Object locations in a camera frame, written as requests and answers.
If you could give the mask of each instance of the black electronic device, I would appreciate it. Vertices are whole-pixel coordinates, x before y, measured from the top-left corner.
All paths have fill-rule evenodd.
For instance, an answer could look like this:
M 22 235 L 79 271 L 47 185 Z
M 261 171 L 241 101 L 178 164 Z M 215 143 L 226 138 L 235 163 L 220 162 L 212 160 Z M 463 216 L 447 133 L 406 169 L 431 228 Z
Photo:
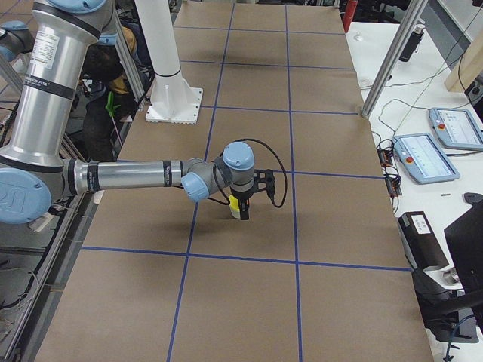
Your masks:
M 445 229 L 451 258 L 465 290 L 454 307 L 473 310 L 483 332 L 483 203 L 475 204 Z
M 409 36 L 408 42 L 406 43 L 405 48 L 402 50 L 401 56 L 399 60 L 402 62 L 407 62 L 413 55 L 414 51 L 417 49 L 417 46 L 421 43 L 421 39 L 424 35 L 424 25 L 417 24 L 414 31 Z
M 433 271 L 449 265 L 423 211 L 404 213 L 398 223 L 406 257 L 413 268 Z
M 454 325 L 465 316 L 475 315 L 476 325 L 483 331 L 483 202 L 475 204 L 445 229 L 446 242 L 464 294 L 418 293 L 426 327 L 439 341 L 448 341 Z M 454 342 L 477 342 L 475 324 L 468 321 L 459 327 Z

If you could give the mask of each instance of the power cord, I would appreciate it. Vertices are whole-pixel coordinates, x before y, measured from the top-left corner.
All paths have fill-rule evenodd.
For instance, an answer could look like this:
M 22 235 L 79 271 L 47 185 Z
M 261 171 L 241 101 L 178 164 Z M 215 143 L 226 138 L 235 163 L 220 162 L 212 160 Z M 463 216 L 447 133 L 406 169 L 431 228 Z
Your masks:
M 465 156 L 471 156 L 471 155 L 476 155 L 477 153 L 482 153 L 483 151 L 474 151 L 474 152 L 466 152 L 466 153 L 447 153 L 446 155 L 448 157 L 465 157 Z
M 453 343 L 454 336 L 456 335 L 456 331 L 458 330 L 458 328 L 460 327 L 461 324 L 463 324 L 467 320 L 474 318 L 474 317 L 475 317 L 474 315 L 467 315 L 465 318 L 463 318 L 461 321 L 459 321 L 456 324 L 456 326 L 454 326 L 453 330 L 451 331 L 450 338 L 448 340 L 448 347 L 446 348 L 446 356 L 445 356 L 445 358 L 443 358 L 444 362 L 450 362 L 451 360 L 453 360 L 454 356 L 450 356 L 450 348 L 451 348 L 451 343 Z
M 10 269 L 0 269 L 0 273 L 2 273 L 2 272 L 4 272 L 4 273 L 5 272 L 15 272 L 15 271 L 19 271 L 19 270 L 25 271 L 28 275 L 32 275 L 31 278 L 33 278 L 34 281 L 36 282 L 37 290 L 40 288 L 41 284 L 40 284 L 40 280 L 37 278 L 37 274 L 33 270 L 30 270 L 28 268 L 18 267 L 18 268 L 10 268 Z M 2 314 L 12 314 L 14 312 L 19 311 L 20 309 L 25 307 L 27 304 L 29 304 L 35 298 L 35 293 L 33 293 L 33 295 L 30 298 L 28 298 L 25 302 L 22 302 L 22 300 L 24 300 L 28 296 L 29 292 L 30 292 L 30 290 L 26 290 L 25 292 L 20 294 L 18 296 L 18 300 L 15 303 L 12 303 L 11 305 L 8 305 L 8 306 L 0 307 L 0 315 L 2 315 Z

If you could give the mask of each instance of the cable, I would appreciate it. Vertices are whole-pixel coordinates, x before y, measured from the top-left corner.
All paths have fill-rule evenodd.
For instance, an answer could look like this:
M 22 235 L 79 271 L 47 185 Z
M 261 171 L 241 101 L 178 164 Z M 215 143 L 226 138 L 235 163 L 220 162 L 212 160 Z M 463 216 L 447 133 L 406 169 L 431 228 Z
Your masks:
M 144 90 L 143 95 L 140 97 L 140 99 L 137 100 L 136 109 L 134 110 L 134 113 L 137 112 L 141 103 L 146 99 L 146 95 L 148 94 L 149 89 L 151 89 L 152 83 L 154 82 L 154 80 L 156 78 L 156 76 L 154 74 L 154 70 L 150 69 L 149 67 L 147 67 L 147 69 L 149 70 L 150 79 L 148 80 L 148 85 L 147 85 L 146 89 Z
M 277 153 L 269 145 L 267 145 L 266 143 L 264 143 L 264 141 L 260 141 L 260 140 L 257 140 L 255 138 L 241 138 L 240 140 L 236 140 L 235 142 L 255 142 L 255 143 L 259 143 L 260 145 L 262 145 L 263 147 L 265 147 L 266 149 L 268 149 L 272 153 L 272 155 L 275 156 L 278 164 L 280 165 L 281 171 L 282 171 L 282 173 L 284 175 L 285 189 L 284 189 L 284 195 L 281 198 L 280 204 L 276 204 L 275 203 L 275 198 L 273 198 L 271 200 L 271 202 L 272 202 L 272 205 L 274 207 L 276 207 L 277 209 L 280 209 L 281 207 L 283 207 L 284 206 L 284 203 L 285 203 L 285 199 L 287 197 L 288 180 L 287 180 L 287 171 L 285 170 L 284 164 L 281 162 L 280 157 L 277 155 Z
M 466 90 L 466 88 L 463 85 L 463 81 L 461 80 L 461 63 L 463 62 L 463 58 L 465 57 L 465 54 L 466 54 L 466 51 L 463 52 L 460 58 L 460 62 L 458 63 L 458 81 L 460 83 L 461 89 L 463 89 L 463 92 Z
M 374 133 L 378 135 L 380 138 L 380 141 L 376 146 L 376 150 L 378 155 L 383 156 L 383 157 L 380 157 L 380 161 L 381 161 L 380 166 L 383 171 L 383 176 L 386 179 L 386 186 L 388 188 L 387 191 L 391 198 L 392 212 L 396 215 L 396 213 L 399 210 L 398 190 L 401 187 L 401 175 L 399 174 L 397 163 L 394 161 L 394 164 L 391 164 L 392 163 L 391 160 L 394 157 L 395 142 L 390 138 L 386 138 L 382 140 L 382 137 L 378 133 L 376 132 Z M 385 142 L 389 142 L 389 145 L 387 147 L 383 147 L 383 143 Z
M 372 130 L 371 132 L 372 132 L 373 134 L 375 134 L 376 136 L 378 136 L 378 137 L 379 137 L 379 143 L 381 143 L 381 142 L 383 141 L 383 138 L 381 137 L 381 135 L 380 135 L 380 134 L 378 134 L 378 132 L 373 131 L 373 130 Z
M 218 190 L 221 192 L 221 195 L 223 195 L 223 197 L 225 198 L 226 202 L 223 202 L 223 201 L 220 201 L 220 200 L 216 200 L 216 199 L 213 199 L 212 201 L 216 201 L 219 204 L 226 205 L 226 206 L 229 205 L 229 198 L 226 195 L 226 193 L 223 191 L 220 183 L 218 182 L 217 164 L 215 164 L 214 162 L 213 162 L 213 178 L 214 178 L 214 182 L 217 184 Z
M 446 348 L 446 356 L 443 358 L 444 362 L 450 362 L 453 359 L 453 356 L 450 356 L 450 348 L 451 348 L 451 343 L 453 342 L 454 336 L 456 335 L 456 331 L 458 327 L 466 322 L 467 320 L 474 318 L 474 315 L 467 315 L 465 318 L 463 318 L 461 321 L 459 321 L 456 326 L 454 326 L 453 330 L 451 331 L 450 339 L 448 340 L 448 348 Z
M 40 286 L 41 286 L 40 280 L 37 278 L 37 275 L 35 274 L 35 272 L 33 270 L 30 270 L 30 269 L 24 268 L 24 267 L 18 267 L 18 268 L 10 268 L 10 269 L 0 269 L 0 272 L 15 272 L 17 270 L 23 270 L 28 275 L 32 275 L 32 277 L 34 278 L 35 282 L 37 283 L 37 290 L 40 289 Z M 20 294 L 17 303 L 15 303 L 14 305 L 12 305 L 11 307 L 1 307 L 0 308 L 0 314 L 11 314 L 14 311 L 19 311 L 25 305 L 29 304 L 35 298 L 35 293 L 33 293 L 34 294 L 33 296 L 31 296 L 24 303 L 22 303 L 22 299 L 24 299 L 25 297 L 28 296 L 29 291 L 26 290 L 25 292 L 23 292 L 22 294 Z
M 174 186 L 174 188 L 184 190 L 184 187 L 182 187 L 182 186 Z M 210 201 L 217 202 L 218 204 L 222 204 L 222 205 L 225 205 L 225 206 L 229 205 L 225 201 L 217 200 L 216 198 L 206 198 L 206 199 L 210 200 Z
M 387 103 L 386 103 L 386 104 L 383 106 L 383 108 L 381 109 L 380 114 L 379 114 L 379 116 L 377 117 L 377 119 L 378 119 L 378 121 L 379 121 L 380 123 L 384 124 L 386 127 L 388 127 L 388 128 L 389 128 L 389 129 L 392 131 L 392 135 L 393 135 L 393 136 L 394 136 L 394 135 L 395 135 L 395 133 L 398 131 L 398 129 L 401 127 L 402 122 L 404 121 L 404 119 L 401 121 L 401 123 L 399 124 L 399 126 L 398 126 L 398 127 L 395 129 L 395 128 L 392 128 L 391 126 L 389 126 L 389 125 L 388 125 L 386 122 L 384 122 L 384 121 L 381 119 L 381 117 L 383 116 L 383 113 L 384 113 L 384 111 L 386 110 L 386 107 L 387 107 L 387 106 L 388 106 L 390 103 L 392 103 L 392 102 L 394 102 L 394 101 L 398 101 L 398 102 L 400 102 L 400 103 L 405 104 L 406 106 L 409 106 L 409 107 L 410 107 L 410 110 L 414 108 L 414 109 L 425 109 L 426 111 L 429 111 L 429 108 L 426 108 L 426 107 L 416 107 L 416 106 L 411 105 L 411 104 L 409 104 L 409 103 L 406 103 L 404 100 L 400 100 L 400 99 L 398 99 L 398 98 L 393 98 L 393 99 L 391 99 L 389 102 L 387 102 Z
M 474 151 L 474 152 L 466 152 L 466 153 L 447 153 L 448 157 L 464 157 L 464 156 L 471 156 L 476 155 L 477 153 L 482 153 L 483 151 Z
M 458 42 L 460 41 L 461 38 L 459 38 L 457 40 L 457 42 L 453 45 L 453 47 L 450 49 L 450 52 L 448 53 L 448 55 L 445 57 L 444 59 L 444 62 L 446 62 L 446 60 L 448 60 L 449 58 L 449 55 L 451 54 L 452 50 L 454 49 L 454 47 L 458 44 Z M 440 70 L 438 70 L 434 75 L 431 75 L 429 76 L 428 78 L 425 78 L 423 79 L 422 81 L 411 81 L 409 83 L 400 83 L 400 84 L 391 84 L 391 85 L 386 85 L 384 86 L 385 88 L 391 88 L 391 87 L 404 87 L 406 85 L 413 85 L 413 84 L 422 84 L 430 79 L 433 79 L 433 78 L 436 78 L 438 75 L 440 75 L 441 73 L 443 73 L 446 69 L 450 68 L 453 64 L 455 64 L 458 60 L 460 60 L 460 58 L 462 57 L 463 55 L 460 55 L 457 59 L 453 60 L 451 63 L 449 63 L 448 65 L 446 65 L 445 67 L 441 68 L 440 67 Z M 371 85 L 366 85 L 364 87 L 360 87 L 362 90 L 364 91 L 368 91 L 372 88 L 373 84 Z
M 440 66 L 440 69 L 436 72 L 440 72 L 441 71 L 441 68 L 444 67 L 444 65 L 446 64 L 446 60 L 449 58 L 451 52 L 453 51 L 453 49 L 456 47 L 456 45 L 458 44 L 458 42 L 461 40 L 461 38 L 464 36 L 464 34 L 466 33 L 466 30 L 468 30 L 469 26 L 473 23 L 473 21 L 475 21 L 476 17 L 478 16 L 478 14 L 480 13 L 481 11 L 481 7 L 483 7 L 483 2 L 481 3 L 478 11 L 476 12 L 475 16 L 472 18 L 472 20 L 469 22 L 468 26 L 463 30 L 463 32 L 461 33 L 460 37 L 457 39 L 456 43 L 454 43 L 453 47 L 450 49 L 448 55 L 445 57 L 445 59 L 443 60 L 443 64 Z M 416 100 L 413 102 L 412 106 L 414 106 L 418 100 L 420 100 L 421 96 L 426 92 L 426 90 L 429 88 L 429 86 L 431 85 L 432 81 L 434 80 L 434 78 L 431 79 L 431 81 L 429 81 L 429 83 L 427 84 L 427 86 L 424 87 L 424 89 L 421 91 L 420 95 L 417 96 Z M 412 111 L 412 108 L 409 108 L 408 112 L 405 114 L 405 116 L 403 117 L 403 119 L 401 120 L 401 123 L 399 123 L 399 126 L 395 129 L 395 132 L 398 131 L 398 129 L 402 126 L 402 124 L 404 123 L 404 121 L 406 120 L 406 118 L 409 116 L 409 113 L 411 113 Z

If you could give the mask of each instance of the grid line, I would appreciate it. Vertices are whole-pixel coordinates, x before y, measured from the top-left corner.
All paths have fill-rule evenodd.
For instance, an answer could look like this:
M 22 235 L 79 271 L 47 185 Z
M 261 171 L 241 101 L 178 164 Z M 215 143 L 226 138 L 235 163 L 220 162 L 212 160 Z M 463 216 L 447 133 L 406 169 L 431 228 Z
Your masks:
M 231 28 L 231 26 L 232 26 L 234 12 L 235 12 L 235 4 L 232 5 L 232 13 L 231 13 L 230 20 L 229 20 L 229 28 Z M 226 59 L 226 50 L 228 48 L 228 40 L 229 40 L 229 29 L 228 29 L 228 32 L 226 33 L 225 49 L 223 51 L 223 62 L 225 62 L 225 59 Z M 220 77 L 218 78 L 217 92 L 216 92 L 215 99 L 214 99 L 213 114 L 211 115 L 210 130 L 208 131 L 208 139 L 207 139 L 207 142 L 206 142 L 205 156 L 204 156 L 205 161 L 208 158 L 208 150 L 210 149 L 211 134 L 213 133 L 213 126 L 214 126 L 214 117 L 215 117 L 216 110 L 217 110 L 218 96 L 220 94 L 221 79 L 223 77 L 223 67 L 224 67 L 224 64 L 222 63 L 221 69 L 220 69 Z M 188 271 L 191 244 L 192 244 L 193 236 L 195 234 L 195 225 L 196 225 L 196 217 L 197 217 L 197 214 L 198 214 L 198 206 L 199 206 L 199 204 L 197 203 L 196 206 L 195 206 L 195 210 L 193 212 L 192 225 L 191 225 L 191 230 L 189 232 L 188 247 L 186 248 L 186 258 L 185 258 L 184 267 L 183 267 L 183 274 L 181 276 L 180 290 L 178 292 L 176 311 L 175 311 L 174 319 L 173 319 L 173 328 L 171 330 L 171 338 L 170 338 L 170 343 L 169 343 L 168 356 L 166 357 L 166 362 L 171 362 L 171 355 L 173 353 L 174 339 L 176 338 L 177 321 L 178 321 L 181 302 L 182 302 L 182 298 L 183 298 L 183 291 L 184 291 L 184 284 L 185 284 L 185 280 L 186 280 L 186 273 Z
M 248 108 L 248 107 L 230 107 L 230 106 L 202 106 L 202 108 L 216 109 L 234 109 L 239 111 L 261 111 L 261 112 L 284 112 L 289 113 L 287 109 L 265 109 L 265 108 Z M 332 112 L 332 111 L 291 111 L 292 113 L 305 113 L 313 115 L 358 115 L 357 112 Z
M 186 256 L 184 259 L 183 273 L 181 275 L 180 289 L 178 290 L 176 309 L 174 311 L 173 327 L 171 328 L 171 337 L 169 341 L 168 355 L 166 357 L 167 362 L 171 361 L 171 355 L 173 353 L 174 337 L 176 336 L 176 328 L 177 328 L 178 317 L 180 316 L 181 301 L 183 300 L 184 282 L 186 280 L 186 273 L 188 272 L 189 252 L 191 250 L 191 243 L 193 240 L 193 235 L 195 233 L 195 223 L 196 223 L 197 213 L 198 213 L 198 204 L 195 205 L 195 209 L 193 211 L 191 229 L 189 230 L 188 247 L 186 248 Z
M 256 30 L 256 29 L 227 29 L 227 28 L 211 28 L 204 26 L 174 26 L 179 29 L 205 29 L 205 30 L 232 30 L 237 32 L 283 32 L 286 34 L 320 34 L 320 35 L 346 35 L 343 32 L 302 32 L 302 31 L 288 31 L 288 30 Z
M 410 268 L 404 268 L 400 266 L 384 266 L 384 265 L 362 265 L 362 264 L 346 264 L 340 262 L 310 262 L 306 260 L 288 259 L 266 259 L 266 258 L 254 258 L 247 256 L 233 256 L 233 255 L 213 255 L 213 254 L 200 254 L 200 253 L 177 253 L 172 251 L 162 250 L 143 250 L 143 249 L 123 249 L 119 247 L 95 247 L 84 246 L 81 248 L 86 251 L 103 251 L 111 253 L 133 253 L 133 254 L 150 254 L 150 255 L 162 255 L 162 256 L 181 256 L 190 257 L 196 259 L 220 259 L 220 260 L 238 260 L 241 262 L 263 262 L 267 264 L 288 264 L 288 265 L 308 265 L 328 268 L 350 268 L 350 269 L 369 269 L 369 270 L 382 270 L 389 272 L 410 272 Z
M 20 2 L 20 0 L 17 0 L 17 2 L 15 2 L 15 4 L 13 4 L 12 6 L 10 6 L 2 15 L 0 15 L 0 18 L 2 18 L 6 14 L 9 14 L 8 12 L 10 10 L 12 10 L 13 8 L 15 8 L 18 5 L 19 2 Z
M 285 41 L 287 45 L 287 85 L 288 85 L 288 119 L 290 131 L 290 154 L 291 168 L 295 170 L 295 150 L 294 150 L 294 123 L 292 120 L 292 99 L 291 99 L 291 83 L 290 83 L 290 48 L 288 40 L 288 10 L 285 5 Z M 292 173 L 292 207 L 294 213 L 294 255 L 295 255 L 295 287 L 297 294 L 297 337 L 299 346 L 299 362 L 303 362 L 303 336 L 302 336 L 302 301 L 300 295 L 300 267 L 299 267 L 299 243 L 298 243 L 298 225 L 297 225 L 297 197 L 295 187 L 295 174 Z
M 205 64 L 226 64 L 230 66 L 277 66 L 279 68 L 287 68 L 282 64 L 266 64 L 266 63 L 236 63 L 236 62 L 215 62 L 210 60 L 180 60 L 181 63 L 205 63 Z M 290 66 L 291 68 L 307 68 L 307 69 L 328 69 L 328 70 L 355 70 L 354 68 L 343 68 L 337 66 Z

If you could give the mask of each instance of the robotic arm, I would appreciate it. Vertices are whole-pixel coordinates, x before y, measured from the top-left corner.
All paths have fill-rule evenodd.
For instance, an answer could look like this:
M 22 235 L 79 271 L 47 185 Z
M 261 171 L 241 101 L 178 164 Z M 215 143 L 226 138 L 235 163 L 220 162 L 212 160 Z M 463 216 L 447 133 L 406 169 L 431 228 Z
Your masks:
M 254 169 L 246 143 L 235 142 L 211 163 L 188 161 L 82 163 L 61 160 L 59 148 L 87 48 L 114 32 L 114 0 L 35 0 L 39 28 L 11 141 L 0 148 L 0 222 L 40 217 L 56 201 L 82 192 L 183 186 L 198 202 L 231 186 L 241 218 L 258 191 L 275 192 Z M 259 183 L 266 187 L 260 189 Z
M 11 62 L 20 53 L 33 49 L 34 38 L 21 21 L 8 21 L 0 25 L 0 54 Z

